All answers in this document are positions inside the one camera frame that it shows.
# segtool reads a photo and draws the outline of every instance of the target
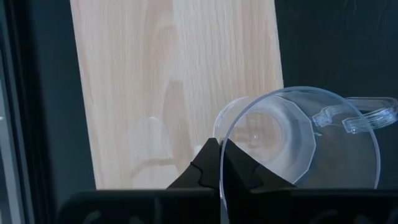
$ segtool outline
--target plastic container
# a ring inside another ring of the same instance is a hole
[[[381,165],[373,129],[397,121],[397,110],[393,98],[343,98],[290,87],[232,101],[218,115],[213,135],[229,138],[297,187],[375,189]]]

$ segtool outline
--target light wood grain surface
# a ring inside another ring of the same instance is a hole
[[[98,189],[165,188],[220,110],[283,86],[272,0],[71,0]]]

